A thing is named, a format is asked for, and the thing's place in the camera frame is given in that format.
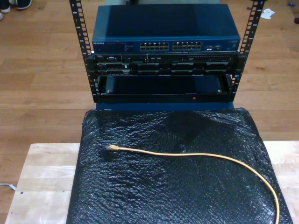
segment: server rack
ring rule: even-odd
[[[211,53],[189,53],[189,54],[140,54],[140,55],[105,55],[104,57],[95,55],[91,50],[89,42],[88,32],[86,29],[86,23],[84,19],[84,13],[81,0],[69,0],[71,11],[77,31],[77,36],[81,48],[81,53],[85,62],[85,68],[95,103],[178,103],[178,102],[233,102],[242,73],[249,55],[249,51],[256,34],[258,22],[263,11],[265,0],[254,0],[247,22],[246,30],[242,39],[242,43],[239,52],[211,52]],[[161,74],[153,72],[147,73],[143,76],[142,71],[138,71],[136,61],[142,65],[159,66],[169,64],[171,69],[161,70]],[[190,65],[197,68],[191,70],[198,76],[189,76],[188,71],[179,70],[175,68],[175,64],[183,64],[184,66]],[[105,65],[116,66],[107,74],[105,70],[101,70],[101,66]],[[171,70],[171,76],[163,72],[169,72]],[[179,88],[182,86],[174,85],[171,92],[163,89],[163,85],[158,85],[159,91],[163,93],[145,93],[145,92],[132,92],[130,91],[130,83],[133,83],[135,78],[138,83],[147,83],[152,80],[157,84],[158,82],[173,82],[182,83],[182,80],[188,83],[192,83],[195,79],[206,79],[213,77],[217,72],[219,77],[218,90],[211,92],[197,92],[196,87],[190,88],[188,92],[181,92]],[[126,82],[127,89],[124,91],[127,94],[117,93],[117,89],[110,90],[109,86],[116,83]]]

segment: wooden floor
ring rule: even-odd
[[[249,0],[229,3],[243,35]],[[261,19],[235,107],[250,111],[263,140],[299,140],[299,17],[288,1]],[[97,5],[85,0],[92,36]],[[34,0],[0,21],[0,182],[17,185],[31,143],[80,142],[86,111],[94,109],[68,0]],[[0,224],[14,192],[0,187]]]

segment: blue box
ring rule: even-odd
[[[227,4],[99,6],[95,54],[237,51],[240,36]]]

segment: black bubble wrap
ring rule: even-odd
[[[67,224],[273,224],[275,202],[251,171],[231,161],[107,151],[205,152],[262,174],[292,219],[268,153],[245,109],[221,112],[87,112]]]

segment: network equipment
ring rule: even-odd
[[[240,36],[227,4],[99,6],[95,54],[236,51]]]
[[[239,51],[225,4],[99,7],[92,52],[70,0],[94,102],[232,102],[264,2],[253,1]]]

